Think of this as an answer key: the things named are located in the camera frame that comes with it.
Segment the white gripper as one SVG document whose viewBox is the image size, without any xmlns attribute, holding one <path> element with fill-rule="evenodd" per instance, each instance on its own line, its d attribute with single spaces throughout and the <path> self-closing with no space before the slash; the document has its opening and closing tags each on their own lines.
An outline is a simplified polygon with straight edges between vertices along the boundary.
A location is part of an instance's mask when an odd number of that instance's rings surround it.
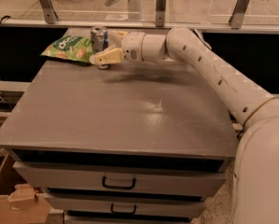
<svg viewBox="0 0 279 224">
<path fill-rule="evenodd" d="M 121 49 L 114 48 L 97 52 L 90 56 L 90 63 L 94 65 L 120 63 L 124 57 L 130 62 L 143 61 L 142 44 L 145 35 L 143 32 L 110 31 L 109 39 L 116 45 L 121 45 Z"/>
</svg>

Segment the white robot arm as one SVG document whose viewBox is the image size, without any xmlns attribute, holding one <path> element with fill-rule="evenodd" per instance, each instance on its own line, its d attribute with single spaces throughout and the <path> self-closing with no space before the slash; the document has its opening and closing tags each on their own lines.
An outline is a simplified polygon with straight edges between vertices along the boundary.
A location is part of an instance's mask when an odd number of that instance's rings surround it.
<svg viewBox="0 0 279 224">
<path fill-rule="evenodd" d="M 233 171 L 231 224 L 279 224 L 279 99 L 225 62 L 185 27 L 166 35 L 111 31 L 115 44 L 90 57 L 95 65 L 188 64 L 244 128 Z"/>
</svg>

